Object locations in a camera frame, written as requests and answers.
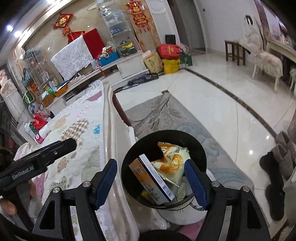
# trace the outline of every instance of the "green box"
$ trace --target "green box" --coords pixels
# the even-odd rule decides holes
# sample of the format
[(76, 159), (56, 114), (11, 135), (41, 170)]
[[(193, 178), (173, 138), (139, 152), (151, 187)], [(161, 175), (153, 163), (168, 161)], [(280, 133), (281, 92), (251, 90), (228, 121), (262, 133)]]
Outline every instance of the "green box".
[(182, 67), (186, 67), (186, 66), (192, 66), (192, 58), (190, 54), (184, 54), (180, 57), (180, 65), (182, 65)]

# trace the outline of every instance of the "dark floor border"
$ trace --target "dark floor border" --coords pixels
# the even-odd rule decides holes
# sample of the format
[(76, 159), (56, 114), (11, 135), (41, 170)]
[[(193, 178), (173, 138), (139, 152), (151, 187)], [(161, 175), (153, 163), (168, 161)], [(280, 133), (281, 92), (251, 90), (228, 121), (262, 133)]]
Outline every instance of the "dark floor border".
[(220, 89), (221, 91), (223, 91), (224, 93), (226, 93), (227, 95), (229, 95), (232, 99), (234, 99), (237, 103), (239, 103), (242, 107), (244, 107), (248, 112), (250, 112), (264, 127), (265, 129), (275, 138), (276, 137), (276, 133), (275, 131), (271, 128), (271, 126), (256, 112), (254, 111), (246, 102), (244, 102), (243, 100), (241, 100), (239, 97), (237, 97), (236, 95), (234, 95), (233, 93), (231, 93), (229, 90), (225, 89), (223, 86), (215, 83), (214, 81), (212, 81), (211, 79), (203, 76), (202, 74), (199, 74), (191, 69), (188, 68), (184, 68), (184, 70), (204, 79), (205, 81), (209, 82), (210, 84), (212, 84), (213, 86), (217, 87), (218, 89)]

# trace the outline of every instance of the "striped bag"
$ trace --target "striped bag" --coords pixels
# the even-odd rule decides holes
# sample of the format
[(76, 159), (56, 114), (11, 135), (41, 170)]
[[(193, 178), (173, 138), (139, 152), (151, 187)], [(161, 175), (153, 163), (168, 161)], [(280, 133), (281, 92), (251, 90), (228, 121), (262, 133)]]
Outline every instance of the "striped bag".
[(24, 68), (24, 75), (22, 77), (22, 84), (24, 85), (25, 88), (28, 87), (30, 81), (33, 80), (33, 77), (30, 73), (30, 71), (26, 68)]

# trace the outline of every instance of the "qr code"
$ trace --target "qr code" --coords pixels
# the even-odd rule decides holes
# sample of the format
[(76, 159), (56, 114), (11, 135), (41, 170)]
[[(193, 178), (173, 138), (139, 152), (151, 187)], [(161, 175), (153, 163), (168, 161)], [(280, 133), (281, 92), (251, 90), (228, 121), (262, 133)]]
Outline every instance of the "qr code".
[(137, 172), (138, 172), (138, 173), (141, 173), (141, 172), (142, 172), (141, 168), (138, 167), (138, 168), (137, 168)]

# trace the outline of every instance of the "silver screw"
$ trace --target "silver screw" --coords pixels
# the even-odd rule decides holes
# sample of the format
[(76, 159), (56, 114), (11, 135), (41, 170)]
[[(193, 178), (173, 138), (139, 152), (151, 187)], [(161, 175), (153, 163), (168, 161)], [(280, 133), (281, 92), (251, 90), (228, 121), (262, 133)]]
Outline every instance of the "silver screw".
[(59, 188), (59, 187), (55, 187), (55, 188), (53, 189), (53, 193), (58, 193), (58, 192), (59, 192), (59, 190), (60, 190), (60, 188)]
[(249, 191), (250, 191), (250, 188), (247, 187), (247, 186), (243, 186), (242, 189), (243, 189), (245, 192), (249, 192)]
[(86, 181), (86, 182), (82, 183), (82, 185), (86, 188), (86, 187), (89, 187), (91, 185), (91, 182)]
[(220, 183), (217, 181), (212, 181), (212, 186), (217, 188), (218, 186), (220, 186)]

